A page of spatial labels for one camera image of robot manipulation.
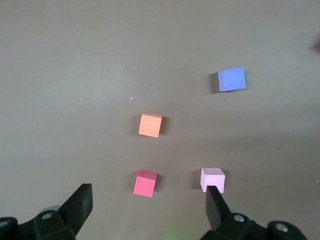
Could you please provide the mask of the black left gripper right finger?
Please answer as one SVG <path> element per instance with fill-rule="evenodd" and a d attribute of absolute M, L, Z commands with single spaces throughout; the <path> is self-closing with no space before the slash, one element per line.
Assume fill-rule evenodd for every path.
<path fill-rule="evenodd" d="M 206 190 L 205 211 L 211 227 L 202 240 L 307 240 L 295 225 L 271 221 L 267 227 L 257 224 L 246 215 L 231 212 L 216 186 Z"/>

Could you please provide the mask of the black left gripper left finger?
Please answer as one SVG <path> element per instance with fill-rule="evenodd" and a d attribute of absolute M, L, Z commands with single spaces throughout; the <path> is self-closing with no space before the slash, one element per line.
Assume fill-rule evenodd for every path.
<path fill-rule="evenodd" d="M 2 240 L 75 240 L 93 210 L 93 188 L 80 187 L 61 205 L 42 210 L 33 219 L 19 224 L 14 217 L 0 219 Z"/>

